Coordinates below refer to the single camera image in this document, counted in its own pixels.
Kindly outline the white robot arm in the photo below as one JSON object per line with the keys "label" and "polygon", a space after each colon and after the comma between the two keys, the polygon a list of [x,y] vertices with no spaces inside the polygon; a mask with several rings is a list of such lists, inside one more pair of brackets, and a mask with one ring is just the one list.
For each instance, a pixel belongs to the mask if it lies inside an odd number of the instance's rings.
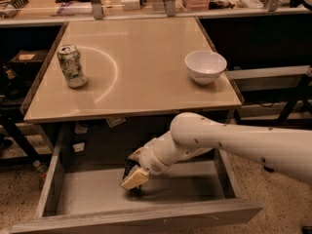
{"label": "white robot arm", "polygon": [[308,183],[312,182],[312,132],[221,124],[196,113],[180,113],[170,129],[126,160],[121,186],[139,188],[171,165],[218,148]]}

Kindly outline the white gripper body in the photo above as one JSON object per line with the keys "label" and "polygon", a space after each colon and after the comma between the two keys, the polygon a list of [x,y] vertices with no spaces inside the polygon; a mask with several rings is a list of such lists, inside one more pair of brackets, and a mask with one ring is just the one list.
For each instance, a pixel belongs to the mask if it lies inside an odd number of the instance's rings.
{"label": "white gripper body", "polygon": [[164,138],[153,138],[148,141],[141,149],[138,162],[147,172],[158,176],[167,171],[172,144]]}

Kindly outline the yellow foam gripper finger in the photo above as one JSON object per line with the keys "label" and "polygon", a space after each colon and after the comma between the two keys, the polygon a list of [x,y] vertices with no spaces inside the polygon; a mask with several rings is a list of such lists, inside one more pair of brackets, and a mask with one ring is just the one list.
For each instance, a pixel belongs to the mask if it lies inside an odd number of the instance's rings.
{"label": "yellow foam gripper finger", "polygon": [[142,150],[143,150],[143,148],[140,147],[139,149],[134,151],[132,154],[129,155],[129,159],[138,162]]}
{"label": "yellow foam gripper finger", "polygon": [[137,188],[149,180],[149,172],[139,166],[134,166],[122,180],[121,186],[127,190]]}

